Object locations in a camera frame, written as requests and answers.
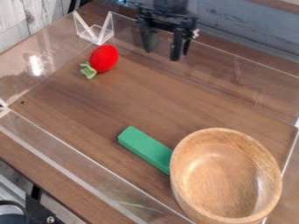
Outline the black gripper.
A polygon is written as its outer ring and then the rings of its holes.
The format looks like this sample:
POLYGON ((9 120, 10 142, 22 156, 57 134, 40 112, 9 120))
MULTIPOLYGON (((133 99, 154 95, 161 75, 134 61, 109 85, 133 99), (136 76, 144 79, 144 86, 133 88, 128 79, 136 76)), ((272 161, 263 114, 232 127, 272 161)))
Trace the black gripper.
POLYGON ((188 52, 190 40, 198 37, 197 17, 140 6, 137 23, 142 48, 148 53, 158 46, 157 30, 172 32, 169 60, 177 61, 188 52))

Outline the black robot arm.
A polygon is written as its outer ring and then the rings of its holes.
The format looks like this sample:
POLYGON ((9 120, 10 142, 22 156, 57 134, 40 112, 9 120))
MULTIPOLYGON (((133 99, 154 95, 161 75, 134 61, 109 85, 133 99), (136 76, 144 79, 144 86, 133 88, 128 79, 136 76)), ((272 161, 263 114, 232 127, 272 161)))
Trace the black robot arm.
POLYGON ((158 31, 172 34, 169 60, 186 55, 193 39, 198 37, 197 16, 188 12, 188 0, 150 0, 137 5, 136 22, 144 50, 149 53, 158 46, 158 31))

